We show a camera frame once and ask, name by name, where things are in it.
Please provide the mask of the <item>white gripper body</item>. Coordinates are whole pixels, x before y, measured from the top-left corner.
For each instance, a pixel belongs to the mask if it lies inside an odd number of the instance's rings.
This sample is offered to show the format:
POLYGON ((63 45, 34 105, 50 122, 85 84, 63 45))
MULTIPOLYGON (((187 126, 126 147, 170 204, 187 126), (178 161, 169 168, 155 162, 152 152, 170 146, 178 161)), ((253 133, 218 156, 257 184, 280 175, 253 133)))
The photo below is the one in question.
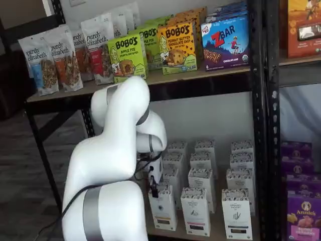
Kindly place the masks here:
POLYGON ((149 184, 159 184, 163 175, 163 160, 159 157, 157 160, 150 162, 146 168, 149 184))

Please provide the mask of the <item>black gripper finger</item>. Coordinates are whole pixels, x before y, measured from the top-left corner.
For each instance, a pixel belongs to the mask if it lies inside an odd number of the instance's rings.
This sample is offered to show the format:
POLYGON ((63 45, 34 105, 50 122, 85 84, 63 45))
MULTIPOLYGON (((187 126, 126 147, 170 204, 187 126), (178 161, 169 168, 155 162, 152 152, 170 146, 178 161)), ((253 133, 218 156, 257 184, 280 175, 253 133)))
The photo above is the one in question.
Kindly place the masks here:
POLYGON ((151 194, 153 198, 158 198, 158 189, 157 189, 157 183, 154 179, 154 176, 151 175, 149 178, 149 187, 151 190, 151 194))

